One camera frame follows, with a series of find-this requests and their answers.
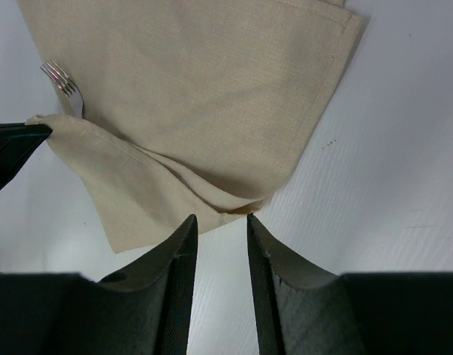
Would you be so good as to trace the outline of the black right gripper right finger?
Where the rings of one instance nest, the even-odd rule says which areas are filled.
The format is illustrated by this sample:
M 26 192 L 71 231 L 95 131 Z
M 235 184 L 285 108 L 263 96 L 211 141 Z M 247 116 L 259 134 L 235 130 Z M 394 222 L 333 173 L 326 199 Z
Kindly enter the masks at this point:
M 453 354 L 453 272 L 336 275 L 254 215 L 247 245 L 262 354 Z

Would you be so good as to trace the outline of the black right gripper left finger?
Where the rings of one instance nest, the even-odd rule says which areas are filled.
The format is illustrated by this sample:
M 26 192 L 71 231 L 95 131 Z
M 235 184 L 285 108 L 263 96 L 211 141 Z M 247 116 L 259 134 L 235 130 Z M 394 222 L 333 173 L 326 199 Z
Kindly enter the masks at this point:
M 185 354 L 198 222 L 93 282 L 0 274 L 0 354 Z

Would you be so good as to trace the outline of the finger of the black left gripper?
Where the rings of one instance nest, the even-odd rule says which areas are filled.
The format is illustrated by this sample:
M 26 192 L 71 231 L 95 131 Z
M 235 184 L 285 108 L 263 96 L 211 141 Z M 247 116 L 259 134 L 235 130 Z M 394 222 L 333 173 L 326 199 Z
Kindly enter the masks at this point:
M 0 124 L 0 191 L 51 133 L 45 124 Z

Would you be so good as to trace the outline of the beige cloth napkin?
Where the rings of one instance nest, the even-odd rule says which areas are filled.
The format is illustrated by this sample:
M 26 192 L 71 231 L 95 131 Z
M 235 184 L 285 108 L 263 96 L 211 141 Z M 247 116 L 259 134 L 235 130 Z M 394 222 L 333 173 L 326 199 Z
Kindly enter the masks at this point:
M 20 1 L 84 115 L 37 115 L 114 252 L 261 209 L 294 172 L 360 16 L 342 1 Z

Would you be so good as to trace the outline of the silver fork black handle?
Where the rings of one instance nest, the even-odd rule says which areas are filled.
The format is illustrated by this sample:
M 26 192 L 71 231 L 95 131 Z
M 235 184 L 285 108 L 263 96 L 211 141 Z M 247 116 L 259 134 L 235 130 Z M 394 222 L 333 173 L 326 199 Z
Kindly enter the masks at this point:
M 41 71 L 64 93 L 77 118 L 83 118 L 84 100 L 74 80 L 53 60 L 45 61 Z

